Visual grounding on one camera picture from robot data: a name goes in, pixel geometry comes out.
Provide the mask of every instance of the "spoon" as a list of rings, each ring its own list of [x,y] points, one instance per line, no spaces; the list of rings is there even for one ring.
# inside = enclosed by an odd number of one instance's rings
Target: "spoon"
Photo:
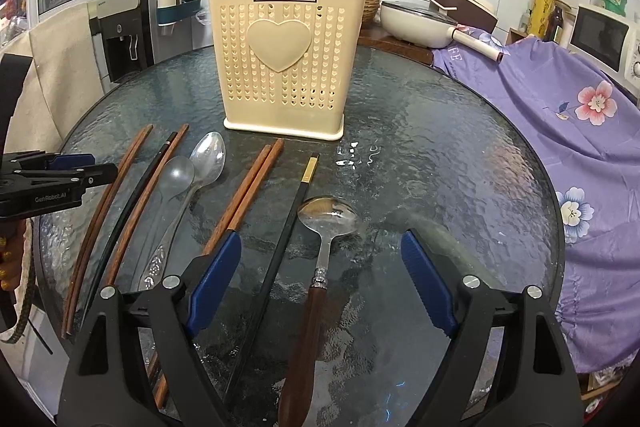
[[[149,259],[145,270],[142,272],[140,284],[138,285],[140,291],[153,288],[162,279],[178,225],[180,225],[180,220],[187,208],[189,208],[195,193],[205,185],[212,184],[222,174],[222,169],[225,166],[225,142],[220,133],[210,132],[206,134],[191,152],[190,160],[195,169],[193,184],[191,184],[177,216],[164,232],[160,244],[151,255],[151,259]]]
[[[358,215],[345,201],[332,196],[307,200],[298,209],[298,219],[320,235],[316,271],[305,302],[305,314],[298,343],[294,347],[278,404],[279,427],[300,427],[309,412],[314,393],[314,372],[318,356],[320,318],[326,295],[326,272],[332,241],[356,231]]]
[[[144,245],[142,245],[142,255],[140,259],[150,258],[153,240],[158,233],[160,218],[164,216],[167,204],[171,199],[187,190],[193,183],[194,177],[195,167],[193,166],[193,162],[185,156],[174,156],[166,163],[164,168],[162,168],[158,180],[158,191],[160,193],[159,209],[151,223]]]

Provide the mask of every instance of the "spoon with wooden handle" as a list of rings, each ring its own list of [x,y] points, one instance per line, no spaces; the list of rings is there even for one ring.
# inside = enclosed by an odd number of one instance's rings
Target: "spoon with wooden handle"
[[[334,238],[353,233],[358,227],[358,215],[351,206],[332,196],[306,200],[298,209],[298,219],[320,235],[321,244],[316,271],[306,295],[300,337],[291,354],[280,394],[278,427],[301,427],[309,412],[314,393],[320,319],[326,295],[331,243]]]

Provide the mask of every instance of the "wooden countertop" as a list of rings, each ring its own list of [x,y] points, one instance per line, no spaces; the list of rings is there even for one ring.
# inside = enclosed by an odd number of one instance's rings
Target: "wooden countertop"
[[[410,58],[426,66],[433,64],[433,53],[430,49],[400,41],[384,31],[379,24],[363,26],[360,29],[358,44]]]

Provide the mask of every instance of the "white pan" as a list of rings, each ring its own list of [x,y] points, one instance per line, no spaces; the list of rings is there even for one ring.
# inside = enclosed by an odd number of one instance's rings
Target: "white pan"
[[[418,46],[440,49],[457,41],[495,62],[502,60],[502,52],[457,30],[458,23],[451,17],[419,4],[384,1],[380,7],[380,22],[396,39]]]

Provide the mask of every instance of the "textured glass tabletop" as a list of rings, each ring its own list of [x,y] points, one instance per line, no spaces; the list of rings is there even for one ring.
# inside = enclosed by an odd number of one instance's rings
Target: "textured glass tabletop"
[[[97,257],[130,192],[161,143],[183,123],[191,128],[178,148],[182,155],[190,155],[212,130],[226,142],[223,174],[191,203],[166,273],[180,274],[200,252],[258,152],[273,142],[267,135],[226,130],[223,119],[214,54],[206,48],[144,71],[111,92],[79,123],[63,152],[92,153],[100,162],[115,163],[140,128],[155,124],[98,238],[80,310]],[[344,137],[337,142],[286,139],[239,229],[240,265],[212,324],[195,339],[219,392],[314,152],[320,161],[308,195],[332,194],[351,202],[362,225],[356,235],[336,240],[332,248],[314,399],[306,425],[404,425],[433,379],[449,339],[431,324],[404,269],[401,233],[417,228],[457,263],[474,266],[490,285],[519,292],[534,283],[549,295],[562,271],[555,195],[529,146],[481,97],[436,70],[359,47]],[[48,286],[47,308],[58,314],[54,323],[62,315],[62,299],[101,191],[89,190],[81,208],[40,221],[46,279],[40,284]],[[168,206],[154,244],[179,205],[178,197]],[[118,276],[123,291],[140,278],[141,250],[157,210],[154,194]],[[296,224],[232,410],[242,426],[276,423],[278,394],[319,243],[319,236]],[[145,332],[142,337],[148,359],[152,339]],[[491,377],[492,360],[490,356],[477,394]]]

